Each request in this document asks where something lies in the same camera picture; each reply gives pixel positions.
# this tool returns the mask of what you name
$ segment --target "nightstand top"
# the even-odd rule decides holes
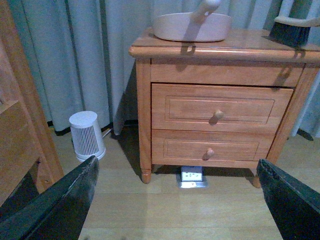
[[[274,42],[267,30],[232,29],[224,41],[179,42],[157,38],[147,28],[130,47],[135,58],[210,58],[217,60],[268,61],[320,64],[320,47],[302,49]]]

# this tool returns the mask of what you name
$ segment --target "wooden bed frame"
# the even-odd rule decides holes
[[[40,193],[64,176],[9,5],[0,0],[0,206],[28,171]]]

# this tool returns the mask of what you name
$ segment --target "black bristles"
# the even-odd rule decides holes
[[[309,32],[310,27],[291,26],[275,22],[269,36],[281,44],[299,48],[307,44]]]

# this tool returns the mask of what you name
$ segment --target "wooden floor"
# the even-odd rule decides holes
[[[55,136],[64,173],[80,162],[71,134]],[[180,189],[176,167],[161,167],[143,184],[136,127],[104,138],[94,199],[80,240],[281,240],[261,189],[247,169],[206,168],[208,188]],[[320,140],[291,137],[278,166],[320,192]]]

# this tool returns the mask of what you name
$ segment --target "wooden nightstand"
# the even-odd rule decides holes
[[[132,44],[144,183],[152,164],[254,169],[259,159],[277,161],[320,48],[295,50],[268,35],[237,29],[221,42],[173,42],[149,28]]]

